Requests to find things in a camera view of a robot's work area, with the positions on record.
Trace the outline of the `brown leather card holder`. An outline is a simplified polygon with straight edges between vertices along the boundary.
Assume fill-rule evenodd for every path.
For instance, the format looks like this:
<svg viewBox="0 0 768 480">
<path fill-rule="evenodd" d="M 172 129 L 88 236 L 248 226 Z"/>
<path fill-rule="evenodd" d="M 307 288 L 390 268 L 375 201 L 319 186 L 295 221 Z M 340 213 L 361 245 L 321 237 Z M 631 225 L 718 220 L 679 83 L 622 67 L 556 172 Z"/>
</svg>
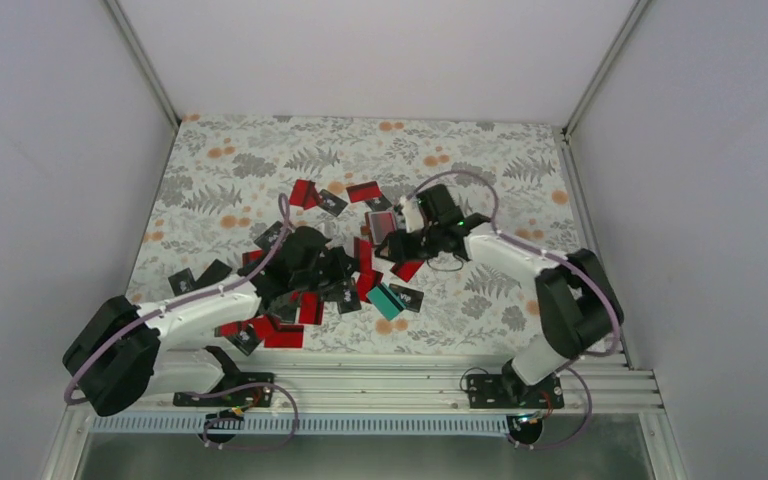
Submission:
<svg viewBox="0 0 768 480">
<path fill-rule="evenodd" d="M 397 229 L 395 215 L 392 211 L 365 213 L 368 237 L 373 245 L 380 245 L 386 237 Z"/>
</svg>

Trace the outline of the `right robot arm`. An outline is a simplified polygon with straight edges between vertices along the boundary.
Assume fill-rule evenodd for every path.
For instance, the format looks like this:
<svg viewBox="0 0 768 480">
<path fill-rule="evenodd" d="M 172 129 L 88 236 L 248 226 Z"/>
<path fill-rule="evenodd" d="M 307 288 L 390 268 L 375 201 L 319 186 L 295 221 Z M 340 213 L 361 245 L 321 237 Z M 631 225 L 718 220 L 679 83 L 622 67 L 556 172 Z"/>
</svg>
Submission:
<svg viewBox="0 0 768 480">
<path fill-rule="evenodd" d="M 377 257 L 402 266 L 448 253 L 533 288 L 540 331 L 501 369 L 501 391 L 512 406 L 527 406 L 546 377 L 620 334 L 622 309 L 592 251 L 556 252 L 508 235 L 493 215 L 464 214 L 444 185 L 401 199 L 396 210 L 404 225 L 376 247 Z"/>
</svg>

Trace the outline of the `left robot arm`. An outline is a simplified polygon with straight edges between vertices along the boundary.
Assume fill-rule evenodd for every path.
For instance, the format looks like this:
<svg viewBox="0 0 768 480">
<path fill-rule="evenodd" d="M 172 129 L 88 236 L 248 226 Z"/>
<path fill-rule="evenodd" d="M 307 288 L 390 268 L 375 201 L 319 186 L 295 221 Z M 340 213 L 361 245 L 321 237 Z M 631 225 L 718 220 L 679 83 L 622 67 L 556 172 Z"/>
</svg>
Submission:
<svg viewBox="0 0 768 480">
<path fill-rule="evenodd" d="M 112 297 L 98 308 L 67 348 L 62 363 L 71 376 L 64 399 L 89 404 L 96 414 L 118 414 L 143 397 L 200 392 L 223 405 L 238 391 L 238 377 L 218 355 L 183 344 L 234 322 L 263 322 L 278 330 L 280 310 L 306 294 L 324 300 L 349 297 L 368 250 L 347 251 L 311 227 L 273 235 L 233 271 L 213 263 L 189 291 L 159 302 L 135 304 Z"/>
</svg>

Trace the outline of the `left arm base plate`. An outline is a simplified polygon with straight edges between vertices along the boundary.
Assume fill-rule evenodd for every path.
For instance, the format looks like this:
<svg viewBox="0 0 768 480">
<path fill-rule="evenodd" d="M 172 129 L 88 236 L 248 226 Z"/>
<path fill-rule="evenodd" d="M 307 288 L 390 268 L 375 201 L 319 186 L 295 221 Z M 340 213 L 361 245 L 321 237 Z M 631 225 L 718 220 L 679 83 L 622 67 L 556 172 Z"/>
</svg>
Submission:
<svg viewBox="0 0 768 480">
<path fill-rule="evenodd" d="M 269 407 L 272 401 L 271 386 L 257 386 L 233 392 L 231 389 L 251 383 L 272 383 L 274 380 L 275 375 L 271 372 L 225 374 L 207 393 L 207 397 L 196 398 L 186 392 L 177 392 L 172 403 L 176 407 Z"/>
</svg>

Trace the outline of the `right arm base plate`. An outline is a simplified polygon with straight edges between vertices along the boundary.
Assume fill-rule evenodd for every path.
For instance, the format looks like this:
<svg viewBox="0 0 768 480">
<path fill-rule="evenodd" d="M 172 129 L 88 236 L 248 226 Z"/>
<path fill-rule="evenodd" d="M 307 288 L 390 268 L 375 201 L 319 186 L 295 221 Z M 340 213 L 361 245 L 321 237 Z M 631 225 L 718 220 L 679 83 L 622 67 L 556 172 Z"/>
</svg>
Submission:
<svg viewBox="0 0 768 480">
<path fill-rule="evenodd" d="M 559 409 L 565 406 L 563 389 L 556 375 L 528 386 L 501 374 L 472 373 L 465 377 L 464 390 L 472 409 Z"/>
</svg>

